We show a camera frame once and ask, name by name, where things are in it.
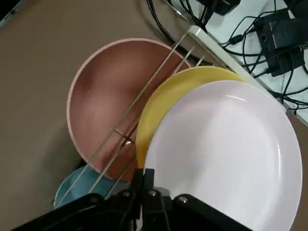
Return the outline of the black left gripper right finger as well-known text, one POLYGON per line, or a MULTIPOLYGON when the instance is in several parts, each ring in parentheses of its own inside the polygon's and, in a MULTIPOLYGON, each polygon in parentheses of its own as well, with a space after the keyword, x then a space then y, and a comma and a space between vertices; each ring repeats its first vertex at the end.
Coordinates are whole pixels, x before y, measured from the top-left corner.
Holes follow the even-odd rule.
POLYGON ((190 194, 172 199, 154 187, 154 169, 146 169, 141 194, 144 231, 248 231, 245 225, 190 194))

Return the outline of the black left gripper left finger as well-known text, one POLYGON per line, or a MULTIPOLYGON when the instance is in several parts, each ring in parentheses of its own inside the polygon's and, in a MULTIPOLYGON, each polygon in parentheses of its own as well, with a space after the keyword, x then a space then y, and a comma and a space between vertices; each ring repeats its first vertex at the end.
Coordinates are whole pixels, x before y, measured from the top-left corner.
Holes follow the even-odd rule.
POLYGON ((143 169, 134 171, 128 189, 108 199, 90 193, 32 221, 14 231, 129 231, 139 217, 138 196, 143 183, 143 169))

